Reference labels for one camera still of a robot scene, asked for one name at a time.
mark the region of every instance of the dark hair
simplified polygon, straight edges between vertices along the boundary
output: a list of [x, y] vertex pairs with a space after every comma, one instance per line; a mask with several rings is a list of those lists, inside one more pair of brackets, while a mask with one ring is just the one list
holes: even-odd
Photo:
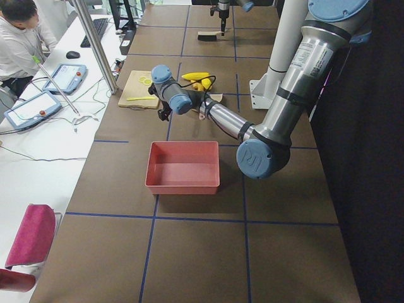
[[3, 16], [9, 21], [27, 21], [37, 13], [33, 0], [1, 0]]

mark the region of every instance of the banana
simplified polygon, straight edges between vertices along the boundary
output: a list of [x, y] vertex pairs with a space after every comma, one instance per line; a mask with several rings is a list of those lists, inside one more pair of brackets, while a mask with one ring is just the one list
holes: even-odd
[[191, 80], [200, 80], [204, 77], [210, 76], [210, 73], [200, 72], [200, 73], [188, 73], [181, 76], [182, 79], [191, 81]]

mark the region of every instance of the black wall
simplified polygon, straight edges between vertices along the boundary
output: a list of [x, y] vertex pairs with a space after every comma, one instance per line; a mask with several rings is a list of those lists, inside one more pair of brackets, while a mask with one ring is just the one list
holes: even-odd
[[374, 9], [371, 41], [325, 89], [312, 128], [362, 302], [402, 303], [404, 2]]

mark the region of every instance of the yellow knife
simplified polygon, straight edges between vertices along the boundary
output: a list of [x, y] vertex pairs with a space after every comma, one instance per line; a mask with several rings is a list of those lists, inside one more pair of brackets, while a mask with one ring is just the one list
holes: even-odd
[[126, 101], [136, 101], [136, 100], [154, 100], [156, 97], [131, 97], [131, 98], [126, 98]]

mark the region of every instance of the metal pole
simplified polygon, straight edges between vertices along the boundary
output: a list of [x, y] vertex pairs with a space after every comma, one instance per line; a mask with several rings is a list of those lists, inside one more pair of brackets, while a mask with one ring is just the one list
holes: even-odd
[[95, 31], [93, 21], [90, 14], [87, 11], [87, 5], [84, 0], [72, 0], [74, 8], [77, 10], [78, 18], [80, 19], [81, 25], [87, 35], [88, 41], [90, 41], [91, 48], [93, 50], [94, 56], [98, 62], [98, 66], [101, 69], [101, 73], [106, 80], [111, 94], [115, 94], [118, 90], [114, 75], [110, 70], [107, 57], [101, 46], [101, 41]]

